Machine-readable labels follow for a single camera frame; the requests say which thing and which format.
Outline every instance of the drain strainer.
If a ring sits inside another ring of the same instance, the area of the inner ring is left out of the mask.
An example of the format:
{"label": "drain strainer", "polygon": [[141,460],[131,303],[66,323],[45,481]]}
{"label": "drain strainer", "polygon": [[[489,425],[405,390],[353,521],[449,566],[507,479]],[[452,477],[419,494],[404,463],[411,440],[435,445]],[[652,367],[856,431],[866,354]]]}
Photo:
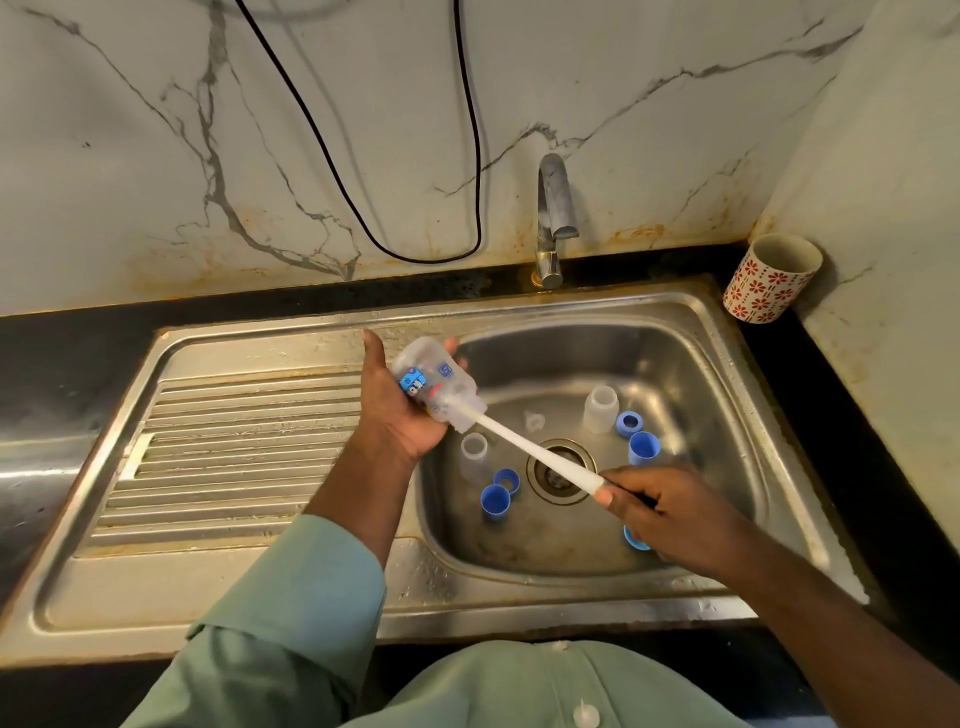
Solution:
{"label": "drain strainer", "polygon": [[[592,473],[597,472],[596,463],[590,453],[572,440],[558,437],[540,443],[551,452],[556,452],[562,458],[577,465],[582,465]],[[587,493],[580,490],[562,475],[547,468],[536,458],[527,460],[527,480],[534,492],[548,503],[556,505],[573,505],[587,497]]]}

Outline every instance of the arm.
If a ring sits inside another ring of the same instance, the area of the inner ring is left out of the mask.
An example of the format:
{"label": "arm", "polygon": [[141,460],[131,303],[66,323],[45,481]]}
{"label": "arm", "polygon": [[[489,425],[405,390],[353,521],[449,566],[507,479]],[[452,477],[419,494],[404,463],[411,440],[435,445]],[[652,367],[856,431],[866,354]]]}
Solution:
{"label": "arm", "polygon": [[364,332],[364,346],[360,424],[323,487],[190,629],[125,728],[332,728],[348,719],[410,475],[446,432],[404,397],[375,334]]}
{"label": "arm", "polygon": [[[693,473],[603,473],[601,505],[666,558],[753,607],[844,728],[960,726],[960,686]],[[654,498],[656,509],[627,491]]]}

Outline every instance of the rolled-up sleeve cuff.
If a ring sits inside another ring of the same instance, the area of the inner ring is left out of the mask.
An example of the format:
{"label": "rolled-up sleeve cuff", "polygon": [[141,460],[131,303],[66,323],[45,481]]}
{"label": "rolled-up sleeve cuff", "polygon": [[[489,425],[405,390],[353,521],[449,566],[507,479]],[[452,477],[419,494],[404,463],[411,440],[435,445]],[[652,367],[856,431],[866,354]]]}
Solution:
{"label": "rolled-up sleeve cuff", "polygon": [[207,625],[245,632],[325,668],[356,692],[385,593],[380,563],[353,534],[297,516],[187,637]]}

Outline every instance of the mug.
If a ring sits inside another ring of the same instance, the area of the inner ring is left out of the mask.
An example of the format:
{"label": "mug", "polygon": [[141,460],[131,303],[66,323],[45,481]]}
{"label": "mug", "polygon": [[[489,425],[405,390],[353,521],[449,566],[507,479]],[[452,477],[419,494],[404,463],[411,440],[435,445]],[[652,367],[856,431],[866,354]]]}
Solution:
{"label": "mug", "polygon": [[768,232],[750,244],[723,294],[732,316],[750,324],[778,319],[823,265],[824,256],[799,235]]}

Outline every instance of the hand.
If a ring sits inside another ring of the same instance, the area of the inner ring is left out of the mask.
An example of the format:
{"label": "hand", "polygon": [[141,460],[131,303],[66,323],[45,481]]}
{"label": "hand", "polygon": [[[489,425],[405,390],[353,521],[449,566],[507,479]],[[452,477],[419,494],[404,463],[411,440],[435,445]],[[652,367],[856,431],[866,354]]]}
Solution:
{"label": "hand", "polygon": [[[358,431],[375,431],[396,441],[399,453],[416,462],[436,447],[446,433],[438,423],[410,400],[387,369],[380,337],[368,329],[363,333],[364,360],[360,375],[360,425]],[[444,347],[452,356],[457,340],[447,339]]]}
{"label": "hand", "polygon": [[[696,473],[678,468],[616,468],[594,494],[635,537],[666,559],[728,586],[772,540]],[[657,501],[644,505],[632,493]]]}

